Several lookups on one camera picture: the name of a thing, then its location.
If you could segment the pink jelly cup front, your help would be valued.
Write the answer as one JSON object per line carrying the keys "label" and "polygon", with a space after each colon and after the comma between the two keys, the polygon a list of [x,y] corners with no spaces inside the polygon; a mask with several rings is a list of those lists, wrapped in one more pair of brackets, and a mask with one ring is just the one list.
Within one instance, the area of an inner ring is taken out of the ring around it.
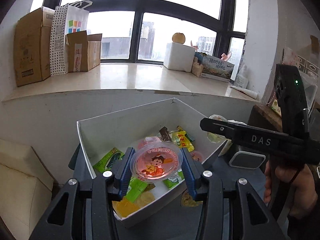
{"label": "pink jelly cup front", "polygon": [[146,183],[154,183],[175,174],[182,162],[178,146],[170,142],[157,142],[136,150],[130,168],[134,177]]}

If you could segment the pink jelly cup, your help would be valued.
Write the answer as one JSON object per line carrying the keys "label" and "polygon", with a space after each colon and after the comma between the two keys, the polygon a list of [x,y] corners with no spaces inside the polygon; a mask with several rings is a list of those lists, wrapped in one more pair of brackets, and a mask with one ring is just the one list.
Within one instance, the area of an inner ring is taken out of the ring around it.
{"label": "pink jelly cup", "polygon": [[137,149],[141,149],[146,145],[162,142],[162,140],[159,137],[145,137],[141,142],[138,144]]}
{"label": "pink jelly cup", "polygon": [[157,142],[136,150],[130,168],[134,177],[146,183],[154,183],[175,174],[182,162],[178,146],[170,142]]}

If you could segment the yellow snack pouch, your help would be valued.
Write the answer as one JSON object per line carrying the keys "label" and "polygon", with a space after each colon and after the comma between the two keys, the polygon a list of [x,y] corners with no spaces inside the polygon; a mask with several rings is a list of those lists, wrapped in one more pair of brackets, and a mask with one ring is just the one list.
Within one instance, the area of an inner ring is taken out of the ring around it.
{"label": "yellow snack pouch", "polygon": [[171,133],[172,142],[179,148],[187,148],[189,152],[193,152],[195,147],[193,146],[194,139],[181,127],[177,126],[177,129]]}

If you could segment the dark meat vacuum pack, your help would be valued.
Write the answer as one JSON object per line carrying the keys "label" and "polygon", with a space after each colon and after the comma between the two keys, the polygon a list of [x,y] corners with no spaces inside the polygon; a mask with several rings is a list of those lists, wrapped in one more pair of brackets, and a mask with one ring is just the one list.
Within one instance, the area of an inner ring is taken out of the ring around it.
{"label": "dark meat vacuum pack", "polygon": [[170,136],[170,132],[165,126],[159,130],[159,133],[163,141],[172,142],[172,137]]}

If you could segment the large green snack pack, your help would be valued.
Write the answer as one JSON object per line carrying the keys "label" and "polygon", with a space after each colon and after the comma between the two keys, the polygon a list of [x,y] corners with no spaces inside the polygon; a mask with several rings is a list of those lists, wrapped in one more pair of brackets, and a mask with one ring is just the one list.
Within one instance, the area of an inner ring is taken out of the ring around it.
{"label": "large green snack pack", "polygon": [[94,166],[93,168],[103,173],[105,171],[111,170],[114,163],[121,160],[125,154],[118,150],[116,147],[112,148],[108,153],[106,153]]}

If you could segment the small green snack packet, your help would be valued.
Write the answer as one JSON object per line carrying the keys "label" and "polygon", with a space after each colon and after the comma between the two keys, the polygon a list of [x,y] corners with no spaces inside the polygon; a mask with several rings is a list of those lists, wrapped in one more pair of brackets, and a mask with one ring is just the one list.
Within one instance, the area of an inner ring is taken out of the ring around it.
{"label": "small green snack packet", "polygon": [[154,188],[155,184],[153,183],[146,183],[136,177],[131,177],[125,197],[128,201],[133,203],[143,192],[150,191]]}

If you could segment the green jelly cup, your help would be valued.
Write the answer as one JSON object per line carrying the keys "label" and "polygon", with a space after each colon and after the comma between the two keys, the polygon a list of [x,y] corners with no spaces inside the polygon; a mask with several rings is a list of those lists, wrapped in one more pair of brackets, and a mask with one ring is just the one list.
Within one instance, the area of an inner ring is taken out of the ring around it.
{"label": "green jelly cup", "polygon": [[[228,121],[223,116],[217,115],[217,114],[213,114],[209,118],[213,119],[213,120],[224,121],[224,122]],[[223,142],[224,140],[226,140],[225,137],[218,135],[218,134],[210,133],[210,132],[207,132],[207,139],[212,143],[220,143],[220,142]]]}

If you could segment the white bottle on sill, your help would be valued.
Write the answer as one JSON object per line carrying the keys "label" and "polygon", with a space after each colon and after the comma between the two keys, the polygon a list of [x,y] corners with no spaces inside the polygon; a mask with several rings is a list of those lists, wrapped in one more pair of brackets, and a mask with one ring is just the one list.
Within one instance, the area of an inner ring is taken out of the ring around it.
{"label": "white bottle on sill", "polygon": [[240,88],[247,88],[248,85],[248,68],[244,64],[236,75],[234,85]]}

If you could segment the cream sofa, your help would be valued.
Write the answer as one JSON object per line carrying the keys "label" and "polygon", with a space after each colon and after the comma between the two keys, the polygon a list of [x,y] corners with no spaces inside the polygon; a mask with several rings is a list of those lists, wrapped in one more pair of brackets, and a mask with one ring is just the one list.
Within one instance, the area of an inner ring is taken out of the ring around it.
{"label": "cream sofa", "polygon": [[33,148],[1,140],[1,218],[15,239],[28,239],[51,202],[54,179]]}

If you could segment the printed long carton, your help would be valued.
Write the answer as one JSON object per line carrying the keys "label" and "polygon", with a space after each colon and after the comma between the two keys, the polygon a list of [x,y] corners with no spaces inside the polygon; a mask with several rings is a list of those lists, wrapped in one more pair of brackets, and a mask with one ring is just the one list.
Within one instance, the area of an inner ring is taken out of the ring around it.
{"label": "printed long carton", "polygon": [[231,80],[234,64],[217,57],[203,55],[201,65],[203,66],[201,77],[222,82]]}

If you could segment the white foam box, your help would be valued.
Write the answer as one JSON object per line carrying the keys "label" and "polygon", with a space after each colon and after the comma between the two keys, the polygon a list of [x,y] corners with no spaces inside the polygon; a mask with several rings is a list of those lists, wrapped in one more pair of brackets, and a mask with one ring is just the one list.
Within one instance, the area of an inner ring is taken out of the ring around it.
{"label": "white foam box", "polygon": [[163,66],[168,70],[190,73],[195,56],[195,48],[180,43],[168,43]]}

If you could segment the small open cardboard box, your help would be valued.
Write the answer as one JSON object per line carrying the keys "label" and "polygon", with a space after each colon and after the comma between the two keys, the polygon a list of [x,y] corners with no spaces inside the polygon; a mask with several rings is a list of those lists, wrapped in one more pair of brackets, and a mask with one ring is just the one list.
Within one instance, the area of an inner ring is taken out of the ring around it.
{"label": "small open cardboard box", "polygon": [[100,64],[102,34],[80,31],[66,35],[68,72],[89,72]]}

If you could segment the orange pumpkin ornament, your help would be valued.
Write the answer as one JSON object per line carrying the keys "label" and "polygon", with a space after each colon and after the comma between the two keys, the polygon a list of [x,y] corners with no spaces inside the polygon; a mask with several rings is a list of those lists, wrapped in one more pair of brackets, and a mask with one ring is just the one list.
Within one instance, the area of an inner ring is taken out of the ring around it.
{"label": "orange pumpkin ornament", "polygon": [[174,35],[172,36],[172,42],[184,44],[185,43],[184,33],[174,33]]}

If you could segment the polka dot paper bag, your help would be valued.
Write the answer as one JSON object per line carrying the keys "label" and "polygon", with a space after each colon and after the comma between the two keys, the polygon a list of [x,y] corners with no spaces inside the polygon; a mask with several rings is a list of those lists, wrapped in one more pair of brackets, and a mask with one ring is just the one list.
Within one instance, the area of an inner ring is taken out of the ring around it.
{"label": "polka dot paper bag", "polygon": [[84,0],[55,7],[49,44],[51,76],[68,73],[66,35],[86,30],[86,9],[92,4],[91,0]]}

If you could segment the large cardboard box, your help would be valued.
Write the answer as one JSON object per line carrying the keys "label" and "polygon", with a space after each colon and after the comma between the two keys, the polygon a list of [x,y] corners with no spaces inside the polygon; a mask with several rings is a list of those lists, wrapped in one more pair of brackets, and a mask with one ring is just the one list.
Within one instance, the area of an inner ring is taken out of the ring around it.
{"label": "large cardboard box", "polygon": [[14,71],[18,87],[50,77],[50,33],[54,10],[41,7],[17,22],[14,37]]}

